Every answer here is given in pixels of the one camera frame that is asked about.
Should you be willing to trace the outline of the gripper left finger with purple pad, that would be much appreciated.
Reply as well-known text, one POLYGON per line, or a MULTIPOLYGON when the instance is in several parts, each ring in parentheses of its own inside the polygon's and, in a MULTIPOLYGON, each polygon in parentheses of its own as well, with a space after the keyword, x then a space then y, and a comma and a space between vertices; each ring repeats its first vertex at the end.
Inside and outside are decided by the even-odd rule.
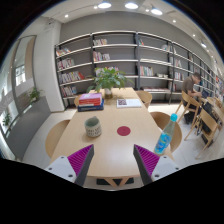
POLYGON ((68 157, 59 156, 46 171, 59 176, 69 182, 82 186, 94 156, 94 145, 86 146, 68 157))

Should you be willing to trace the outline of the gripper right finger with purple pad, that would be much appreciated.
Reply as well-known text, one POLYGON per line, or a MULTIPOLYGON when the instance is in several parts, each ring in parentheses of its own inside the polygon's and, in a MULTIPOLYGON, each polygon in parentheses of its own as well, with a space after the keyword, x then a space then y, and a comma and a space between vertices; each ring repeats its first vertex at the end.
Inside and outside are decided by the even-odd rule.
POLYGON ((133 155, 143 185, 148 185, 180 170, 180 167, 167 155, 158 156, 139 145, 134 145, 133 155))

